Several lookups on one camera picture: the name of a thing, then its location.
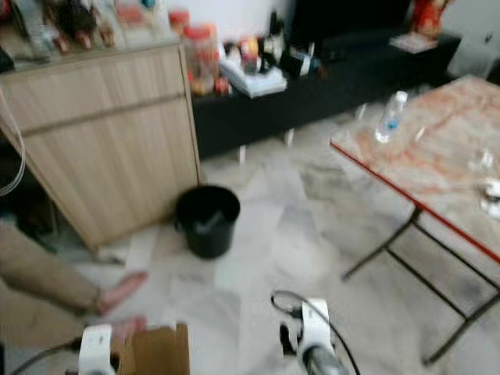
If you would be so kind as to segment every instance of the plastic container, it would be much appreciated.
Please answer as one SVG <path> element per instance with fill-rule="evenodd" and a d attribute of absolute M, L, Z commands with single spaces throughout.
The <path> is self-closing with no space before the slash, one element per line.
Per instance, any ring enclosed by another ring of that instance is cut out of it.
<path fill-rule="evenodd" d="M 240 209 L 232 191 L 208 185 L 195 187 L 177 202 L 176 228 L 184 232 L 193 253 L 214 259 L 230 249 Z"/>
<path fill-rule="evenodd" d="M 187 9 L 169 10 L 170 27 L 180 37 L 184 35 L 184 28 L 189 24 L 189 11 Z"/>
<path fill-rule="evenodd" d="M 392 97 L 385 109 L 384 117 L 379 126 L 375 130 L 375 139 L 380 143 L 388 143 L 391 141 L 392 134 L 399 128 L 401 118 L 408 101 L 408 93 L 398 91 Z"/>
<path fill-rule="evenodd" d="M 197 95 L 212 92 L 219 75 L 215 29 L 210 25 L 185 27 L 184 47 L 191 91 Z"/>

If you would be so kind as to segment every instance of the table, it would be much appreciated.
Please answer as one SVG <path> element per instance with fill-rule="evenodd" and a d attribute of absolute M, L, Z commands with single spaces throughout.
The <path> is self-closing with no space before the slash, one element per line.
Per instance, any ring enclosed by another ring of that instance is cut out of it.
<path fill-rule="evenodd" d="M 487 170 L 481 169 L 479 162 L 485 149 L 492 155 L 500 155 L 500 87 L 479 78 L 464 77 L 412 100 L 400 128 L 386 145 L 375 141 L 376 125 L 361 123 L 340 130 L 330 145 L 406 197 L 415 208 L 389 239 L 342 278 L 348 280 L 378 255 L 386 253 L 455 310 L 463 323 L 423 360 L 430 365 L 438 361 L 472 323 L 500 302 L 500 285 L 419 224 L 422 213 L 430 214 L 500 265 L 500 222 L 481 209 L 478 189 L 485 177 L 500 176 L 496 157 Z M 495 295 L 472 314 L 464 313 L 391 250 L 391 244 L 410 227 L 427 235 L 489 283 L 496 289 Z"/>

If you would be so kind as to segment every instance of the orange lid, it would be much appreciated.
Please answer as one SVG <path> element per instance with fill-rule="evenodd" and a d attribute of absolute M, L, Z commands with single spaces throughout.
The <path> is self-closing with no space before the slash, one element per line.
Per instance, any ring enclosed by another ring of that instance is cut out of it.
<path fill-rule="evenodd" d="M 193 41 L 201 41 L 210 38 L 211 30 L 207 26 L 186 26 L 184 36 Z"/>
<path fill-rule="evenodd" d="M 169 20 L 171 23 L 186 23 L 189 21 L 189 11 L 187 9 L 169 10 Z"/>

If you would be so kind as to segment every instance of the white wall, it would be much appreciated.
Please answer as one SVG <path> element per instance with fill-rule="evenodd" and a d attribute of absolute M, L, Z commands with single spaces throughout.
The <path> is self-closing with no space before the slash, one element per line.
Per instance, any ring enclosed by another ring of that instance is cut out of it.
<path fill-rule="evenodd" d="M 443 27 L 477 40 L 493 32 L 500 46 L 500 0 L 456 0 L 443 15 Z"/>
<path fill-rule="evenodd" d="M 265 34 L 273 9 L 285 17 L 293 0 L 164 0 L 166 7 L 189 9 L 191 22 L 213 22 L 220 40 Z"/>

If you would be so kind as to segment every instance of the marble floor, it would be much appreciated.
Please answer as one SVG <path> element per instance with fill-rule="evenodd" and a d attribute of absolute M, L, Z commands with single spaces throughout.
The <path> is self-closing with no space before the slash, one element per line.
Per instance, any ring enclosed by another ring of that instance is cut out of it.
<path fill-rule="evenodd" d="M 379 115 L 380 106 L 372 105 L 365 116 Z M 346 114 L 296 130 L 291 148 L 279 138 L 250 145 L 243 166 L 236 153 L 203 163 L 209 183 L 230 187 L 241 200 L 234 244 L 220 259 L 193 256 L 168 223 L 103 249 L 104 257 L 124 266 L 91 263 L 66 240 L 60 255 L 102 286 L 130 270 L 149 270 L 148 283 L 108 319 L 144 313 L 152 327 L 187 322 L 193 375 L 303 373 L 293 358 L 281 355 L 279 324 L 289 320 L 270 305 L 277 288 L 328 301 L 363 375 L 498 375 L 500 305 L 426 368 L 422 356 L 446 339 L 457 315 L 385 255 L 348 283 L 340 281 L 342 271 L 380 244 L 412 208 L 330 150 L 332 133 L 352 121 Z M 500 268 L 431 218 L 423 222 L 500 282 Z M 417 232 L 408 232 L 395 250 L 464 309 L 492 293 Z M 20 357 L 9 353 L 13 366 Z M 63 373 L 74 360 L 54 357 L 33 373 Z"/>

